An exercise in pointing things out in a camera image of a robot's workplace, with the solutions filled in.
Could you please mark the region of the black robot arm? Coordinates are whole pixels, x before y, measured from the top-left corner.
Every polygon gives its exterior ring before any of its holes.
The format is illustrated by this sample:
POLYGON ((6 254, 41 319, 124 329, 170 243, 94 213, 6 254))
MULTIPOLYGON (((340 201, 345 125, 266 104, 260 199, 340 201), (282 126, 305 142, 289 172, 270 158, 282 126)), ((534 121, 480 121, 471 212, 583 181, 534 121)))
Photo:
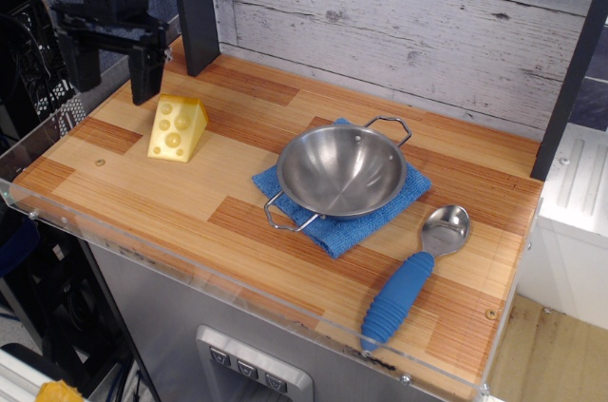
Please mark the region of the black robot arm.
POLYGON ((58 45, 77 90, 86 92, 101 84, 104 50, 128 58, 134 105, 160 93, 168 24, 149 14, 148 8, 148 0, 58 1, 51 6, 58 45))

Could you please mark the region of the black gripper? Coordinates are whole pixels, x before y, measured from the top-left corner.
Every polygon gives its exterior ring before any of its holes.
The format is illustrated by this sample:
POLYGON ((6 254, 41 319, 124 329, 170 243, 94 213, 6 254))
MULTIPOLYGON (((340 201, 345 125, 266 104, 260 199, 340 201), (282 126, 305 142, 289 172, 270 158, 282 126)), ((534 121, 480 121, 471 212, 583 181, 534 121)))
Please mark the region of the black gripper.
POLYGON ((72 85, 87 92, 101 83, 99 50, 128 54, 134 105, 160 93, 167 25, 148 12, 148 0, 58 1, 56 33, 72 85))

